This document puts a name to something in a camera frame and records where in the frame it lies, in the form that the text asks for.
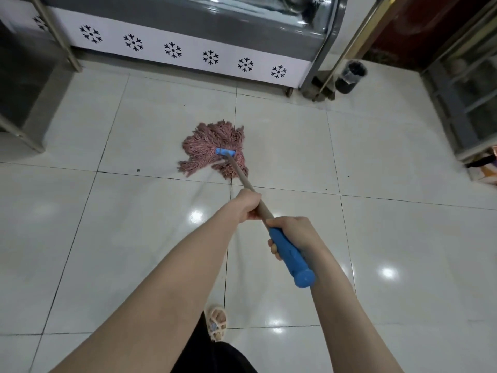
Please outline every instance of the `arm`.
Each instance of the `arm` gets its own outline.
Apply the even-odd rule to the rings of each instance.
[[[170,372],[214,286],[239,222],[260,194],[242,190],[186,236],[53,373]]]
[[[343,273],[306,217],[278,217],[267,225],[283,229],[316,274],[311,287],[335,373],[402,373]],[[271,252],[277,246],[268,241]]]

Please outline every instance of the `sandal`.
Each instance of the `sandal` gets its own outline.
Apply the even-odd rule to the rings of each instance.
[[[221,306],[214,306],[209,310],[207,331],[213,342],[220,342],[228,328],[226,310]]]

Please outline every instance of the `mop head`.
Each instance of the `mop head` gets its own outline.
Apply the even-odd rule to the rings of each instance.
[[[200,123],[193,131],[193,135],[183,141],[183,149],[190,158],[188,161],[180,161],[178,170],[190,176],[197,170],[214,163],[212,168],[219,171],[224,179],[235,178],[237,177],[235,169],[222,156],[216,154],[216,148],[224,148],[236,151],[233,158],[244,174],[249,175],[242,154],[244,138],[243,126],[235,129],[230,122],[224,120],[208,125]]]

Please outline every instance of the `person's left hand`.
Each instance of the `person's left hand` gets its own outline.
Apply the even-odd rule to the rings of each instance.
[[[255,212],[255,208],[259,205],[261,194],[250,191],[247,188],[242,188],[237,197],[231,200],[239,207],[240,219],[239,222],[245,220],[260,220],[260,217]]]

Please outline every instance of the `snowflake decal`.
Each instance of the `snowflake decal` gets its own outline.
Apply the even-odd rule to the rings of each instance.
[[[102,37],[100,33],[96,31],[94,28],[88,25],[80,26],[79,31],[83,34],[85,38],[93,43],[100,43],[102,41]]]
[[[181,47],[172,42],[164,44],[165,53],[173,58],[178,58],[181,56]]]
[[[209,51],[205,51],[202,58],[204,59],[204,62],[209,65],[217,64],[219,62],[219,55],[211,49]]]
[[[134,51],[140,51],[140,49],[143,49],[142,40],[138,39],[138,37],[134,36],[133,34],[125,35],[124,42],[129,48],[133,49]]]
[[[238,68],[244,72],[250,72],[253,68],[253,61],[249,58],[244,58],[238,60]]]
[[[41,29],[43,31],[48,31],[48,26],[45,23],[45,21],[41,18],[40,15],[33,17],[33,21],[36,22],[36,25],[38,26],[39,29]]]
[[[274,78],[284,77],[285,74],[286,74],[286,68],[284,68],[283,65],[278,65],[277,67],[273,67],[273,70],[271,71],[271,75]]]

